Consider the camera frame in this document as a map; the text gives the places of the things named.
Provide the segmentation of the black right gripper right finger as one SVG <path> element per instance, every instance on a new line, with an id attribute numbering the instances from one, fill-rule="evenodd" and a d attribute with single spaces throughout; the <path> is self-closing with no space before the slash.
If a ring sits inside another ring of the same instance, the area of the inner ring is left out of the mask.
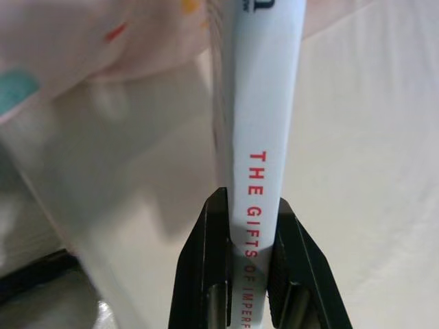
<path id="1" fill-rule="evenodd" d="M 280 200 L 268 279 L 275 328 L 352 328 L 327 258 Z"/>

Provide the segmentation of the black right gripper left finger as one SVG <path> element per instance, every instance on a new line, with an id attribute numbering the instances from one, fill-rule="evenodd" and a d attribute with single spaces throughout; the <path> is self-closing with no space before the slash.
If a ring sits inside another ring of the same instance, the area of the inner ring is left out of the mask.
<path id="1" fill-rule="evenodd" d="M 227 192 L 218 188 L 179 255 L 169 328 L 227 328 L 230 324 L 230 230 Z"/>

